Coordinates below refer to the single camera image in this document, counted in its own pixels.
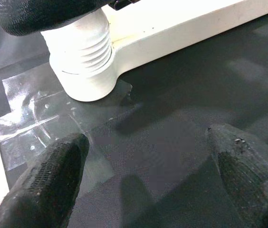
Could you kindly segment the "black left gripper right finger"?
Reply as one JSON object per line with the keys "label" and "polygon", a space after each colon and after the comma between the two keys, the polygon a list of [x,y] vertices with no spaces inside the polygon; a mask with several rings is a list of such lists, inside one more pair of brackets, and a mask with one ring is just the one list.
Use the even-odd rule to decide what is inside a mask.
{"label": "black left gripper right finger", "polygon": [[209,126],[206,142],[243,227],[268,228],[268,145],[227,123]]}

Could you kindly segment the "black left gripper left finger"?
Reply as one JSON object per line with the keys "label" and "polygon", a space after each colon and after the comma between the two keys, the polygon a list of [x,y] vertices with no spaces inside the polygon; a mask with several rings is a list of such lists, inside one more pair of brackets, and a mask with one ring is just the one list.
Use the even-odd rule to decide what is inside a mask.
{"label": "black left gripper left finger", "polygon": [[0,228],[68,227],[88,152],[82,133],[50,144],[3,198]]}

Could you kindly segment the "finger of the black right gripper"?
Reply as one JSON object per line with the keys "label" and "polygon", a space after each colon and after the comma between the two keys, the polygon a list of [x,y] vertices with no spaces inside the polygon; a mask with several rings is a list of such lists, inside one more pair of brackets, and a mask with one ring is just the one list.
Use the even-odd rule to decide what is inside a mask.
{"label": "finger of the black right gripper", "polygon": [[0,27],[12,36],[68,25],[113,0],[0,0]]}

